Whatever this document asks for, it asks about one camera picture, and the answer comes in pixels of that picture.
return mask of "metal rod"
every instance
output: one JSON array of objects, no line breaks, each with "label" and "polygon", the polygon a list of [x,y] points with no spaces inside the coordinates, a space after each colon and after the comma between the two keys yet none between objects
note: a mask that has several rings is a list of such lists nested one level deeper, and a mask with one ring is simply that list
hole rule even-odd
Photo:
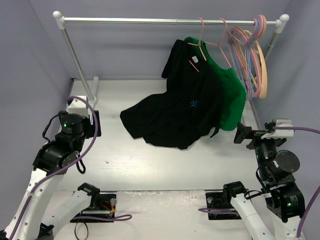
[{"label": "metal rod", "polygon": [[82,68],[80,66],[79,61],[78,61],[78,58],[77,58],[76,52],[74,50],[74,47],[72,46],[72,43],[70,41],[69,35],[67,33],[67,30],[66,29],[61,29],[61,32],[62,32],[62,35],[63,35],[64,40],[66,42],[66,45],[68,46],[68,49],[69,49],[69,51],[71,53],[72,59],[73,59],[74,64],[75,64],[75,67],[78,70],[78,73],[80,75],[80,79],[81,79],[81,81],[83,83],[84,89],[85,89],[86,94],[87,94],[88,99],[89,99],[89,102],[94,102],[95,101],[95,97],[93,96],[93,94],[92,94],[92,92],[90,90],[90,87],[88,85],[88,82],[86,80],[84,72],[83,72],[83,70],[82,70]]},{"label": "metal rod", "polygon": [[265,61],[267,60],[267,58],[269,57],[272,49],[274,48],[274,46],[275,46],[275,44],[276,44],[276,41],[277,41],[279,35],[280,35],[280,33],[277,33],[277,32],[275,32],[275,33],[273,34],[273,36],[272,36],[272,38],[271,38],[268,46],[266,47],[265,52],[264,52],[264,60],[265,60]]},{"label": "metal rod", "polygon": [[[166,19],[166,18],[107,18],[107,17],[63,17],[65,23],[86,23],[86,24],[176,24],[176,25],[200,25],[200,19]],[[252,21],[226,20],[228,25],[254,26]],[[206,25],[224,25],[222,20],[204,20]],[[276,26],[277,21],[267,21],[268,26]]]}]

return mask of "rack post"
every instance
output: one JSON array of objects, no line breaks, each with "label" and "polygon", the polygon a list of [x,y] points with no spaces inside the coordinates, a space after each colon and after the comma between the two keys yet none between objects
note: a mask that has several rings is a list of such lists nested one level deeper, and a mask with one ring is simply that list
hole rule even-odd
[{"label": "rack post", "polygon": [[264,60],[266,61],[267,58],[269,57],[273,47],[276,44],[276,41],[279,37],[279,35],[282,33],[282,31],[284,30],[287,22],[289,21],[289,15],[288,14],[282,14],[280,16],[280,18],[277,20],[277,23],[275,25],[275,29],[274,29],[274,33],[272,35],[272,38],[264,52]]},{"label": "rack post", "polygon": [[[84,87],[84,89],[86,91],[86,94],[88,96],[89,103],[95,105],[95,104],[97,104],[98,99],[97,99],[97,97],[95,95],[92,94],[92,92],[90,90],[90,87],[89,87],[88,82],[86,80],[85,74],[84,74],[84,72],[83,72],[83,70],[81,68],[81,65],[80,65],[79,60],[78,60],[77,55],[76,55],[76,52],[74,50],[74,47],[72,46],[72,43],[70,41],[68,32],[66,30],[66,24],[65,24],[64,18],[62,16],[61,12],[59,12],[59,11],[54,11],[53,12],[53,17],[55,18],[55,21],[56,21],[59,29],[61,30],[62,35],[64,37],[64,40],[66,42],[66,45],[67,45],[67,47],[68,47],[68,49],[69,49],[69,51],[71,53],[72,59],[73,59],[74,64],[75,64],[75,67],[78,70],[78,73],[80,75],[80,79],[81,79],[81,81],[83,83],[83,87]],[[98,77],[94,77],[94,78],[95,78],[94,82],[96,82],[96,84],[93,84],[93,86],[98,87],[97,81],[99,79],[98,79]]]}]

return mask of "white shirt tag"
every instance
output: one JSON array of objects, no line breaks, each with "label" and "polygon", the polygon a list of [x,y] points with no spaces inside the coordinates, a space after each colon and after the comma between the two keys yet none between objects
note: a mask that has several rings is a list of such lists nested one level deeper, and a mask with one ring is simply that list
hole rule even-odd
[{"label": "white shirt tag", "polygon": [[199,60],[198,60],[198,58],[197,58],[196,56],[193,56],[193,57],[192,57],[192,60],[194,61],[194,63],[199,62]]}]

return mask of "black t-shirt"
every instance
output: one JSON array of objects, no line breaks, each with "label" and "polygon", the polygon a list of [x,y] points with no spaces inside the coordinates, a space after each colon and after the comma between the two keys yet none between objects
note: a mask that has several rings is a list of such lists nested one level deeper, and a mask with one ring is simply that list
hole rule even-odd
[{"label": "black t-shirt", "polygon": [[212,127],[217,134],[224,93],[218,76],[187,42],[175,42],[162,78],[167,78],[165,93],[152,94],[121,112],[131,136],[155,146],[187,149]]}]

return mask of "blue logo on shirt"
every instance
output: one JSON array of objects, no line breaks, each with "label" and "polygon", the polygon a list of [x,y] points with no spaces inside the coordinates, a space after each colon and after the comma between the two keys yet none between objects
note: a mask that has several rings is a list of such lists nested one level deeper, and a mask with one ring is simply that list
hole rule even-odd
[{"label": "blue logo on shirt", "polygon": [[192,100],[190,103],[191,103],[191,107],[195,108],[198,103],[198,100]]}]

